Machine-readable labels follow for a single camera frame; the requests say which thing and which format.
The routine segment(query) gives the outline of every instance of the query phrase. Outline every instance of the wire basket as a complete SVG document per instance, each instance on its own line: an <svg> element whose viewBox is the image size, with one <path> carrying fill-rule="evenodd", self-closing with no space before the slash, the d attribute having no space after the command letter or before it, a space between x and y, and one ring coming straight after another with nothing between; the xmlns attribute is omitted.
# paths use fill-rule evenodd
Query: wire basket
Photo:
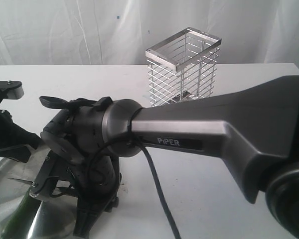
<svg viewBox="0 0 299 239"><path fill-rule="evenodd" d="M153 107L211 96L221 38L188 27L146 50Z"/></svg>

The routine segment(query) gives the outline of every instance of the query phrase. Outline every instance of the white tabletop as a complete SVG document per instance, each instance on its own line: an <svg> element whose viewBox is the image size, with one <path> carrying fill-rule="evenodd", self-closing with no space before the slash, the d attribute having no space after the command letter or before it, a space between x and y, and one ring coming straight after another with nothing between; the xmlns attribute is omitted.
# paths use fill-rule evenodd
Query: white tabletop
<svg viewBox="0 0 299 239"><path fill-rule="evenodd" d="M283 75L299 75L294 64L223 64L217 66L214 95L231 93ZM131 98L144 107L147 67L0 66L0 81L22 81L25 95L4 101L0 109L16 124L39 134L57 113L44 108L42 95L72 100ZM224 163L217 158L149 149L167 203L183 239L291 239L267 210L264 193L249 204ZM120 205L103 213L91 239L172 239L145 157L121 159Z"/></svg>

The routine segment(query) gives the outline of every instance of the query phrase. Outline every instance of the white fabric backdrop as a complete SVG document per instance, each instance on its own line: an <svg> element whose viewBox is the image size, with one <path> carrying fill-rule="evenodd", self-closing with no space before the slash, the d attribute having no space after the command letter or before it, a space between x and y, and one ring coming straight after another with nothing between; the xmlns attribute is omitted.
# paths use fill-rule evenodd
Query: white fabric backdrop
<svg viewBox="0 0 299 239"><path fill-rule="evenodd" d="M299 67L299 0L0 0L0 64L145 64L188 26L223 38L219 63Z"/></svg>

